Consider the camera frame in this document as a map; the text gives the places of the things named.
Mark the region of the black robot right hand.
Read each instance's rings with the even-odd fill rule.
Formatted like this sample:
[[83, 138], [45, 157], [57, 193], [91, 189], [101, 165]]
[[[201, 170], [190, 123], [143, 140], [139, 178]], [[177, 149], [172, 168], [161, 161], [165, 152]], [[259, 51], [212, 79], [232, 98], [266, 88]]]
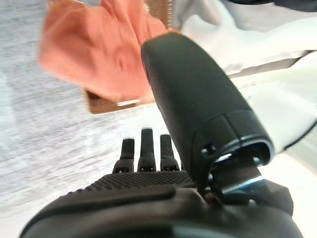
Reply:
[[217, 63], [176, 33], [145, 42], [142, 63], [168, 129], [124, 139], [113, 171], [48, 204], [23, 238], [300, 238], [288, 188], [259, 171], [274, 146]]

